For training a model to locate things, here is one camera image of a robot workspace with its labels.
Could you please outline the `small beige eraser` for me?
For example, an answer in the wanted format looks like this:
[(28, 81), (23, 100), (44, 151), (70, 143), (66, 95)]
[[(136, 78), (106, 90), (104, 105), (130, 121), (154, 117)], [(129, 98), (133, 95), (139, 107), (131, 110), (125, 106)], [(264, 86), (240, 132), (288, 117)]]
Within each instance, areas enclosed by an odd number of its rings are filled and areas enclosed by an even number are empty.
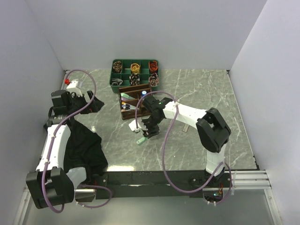
[(188, 124), (185, 124), (184, 128), (183, 128), (183, 132), (187, 132), (188, 131), (188, 128), (189, 128), (189, 125)]

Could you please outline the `blue grey glue stick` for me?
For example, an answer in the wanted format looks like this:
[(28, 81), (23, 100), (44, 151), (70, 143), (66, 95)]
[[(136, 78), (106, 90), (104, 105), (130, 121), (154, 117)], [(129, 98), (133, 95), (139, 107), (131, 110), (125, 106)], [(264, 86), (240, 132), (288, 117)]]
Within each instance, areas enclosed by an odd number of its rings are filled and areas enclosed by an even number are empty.
[(141, 97), (144, 97), (145, 95), (147, 95), (147, 91), (146, 90), (143, 90), (142, 92), (141, 92)]

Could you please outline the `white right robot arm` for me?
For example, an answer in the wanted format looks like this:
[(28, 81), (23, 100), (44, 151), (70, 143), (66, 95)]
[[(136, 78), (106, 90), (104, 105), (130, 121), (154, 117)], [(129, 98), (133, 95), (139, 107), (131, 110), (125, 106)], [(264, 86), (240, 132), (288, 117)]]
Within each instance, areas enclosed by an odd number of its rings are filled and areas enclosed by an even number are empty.
[(132, 130), (143, 131), (143, 135), (150, 138), (159, 133), (158, 125), (164, 119), (174, 119), (195, 128), (207, 151), (206, 183), (211, 187), (217, 186), (224, 174), (225, 147), (231, 135), (231, 129), (218, 109), (197, 109), (176, 103), (168, 97), (158, 100), (153, 96), (146, 97), (142, 104), (150, 116), (135, 120)]

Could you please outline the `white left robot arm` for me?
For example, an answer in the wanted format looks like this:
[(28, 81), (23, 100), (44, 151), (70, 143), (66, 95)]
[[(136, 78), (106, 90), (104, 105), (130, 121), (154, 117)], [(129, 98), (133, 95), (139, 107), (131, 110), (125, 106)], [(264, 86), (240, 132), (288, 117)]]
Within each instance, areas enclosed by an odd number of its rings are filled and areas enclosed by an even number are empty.
[(94, 182), (84, 163), (73, 168), (64, 164), (67, 146), (77, 129), (74, 116), (97, 113), (104, 106), (93, 91), (89, 90), (87, 94), (89, 101), (79, 91), (57, 90), (51, 93), (52, 107), (45, 124), (47, 139), (43, 154), (35, 171), (26, 176), (26, 185), (37, 209), (63, 207), (74, 200), (78, 186), (89, 188)]

